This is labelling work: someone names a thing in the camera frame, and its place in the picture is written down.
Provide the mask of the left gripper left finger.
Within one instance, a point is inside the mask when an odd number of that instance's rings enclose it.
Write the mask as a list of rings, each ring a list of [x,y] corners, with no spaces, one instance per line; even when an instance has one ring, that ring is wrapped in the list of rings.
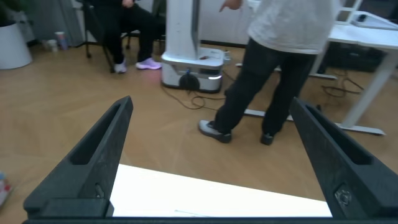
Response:
[[[114,102],[25,199],[29,218],[107,218],[128,131],[130,96]]]

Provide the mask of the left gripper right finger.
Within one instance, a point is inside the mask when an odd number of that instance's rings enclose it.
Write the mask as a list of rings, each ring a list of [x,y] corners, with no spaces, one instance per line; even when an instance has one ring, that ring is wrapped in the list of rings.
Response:
[[[393,170],[310,104],[289,111],[333,217],[397,218]]]

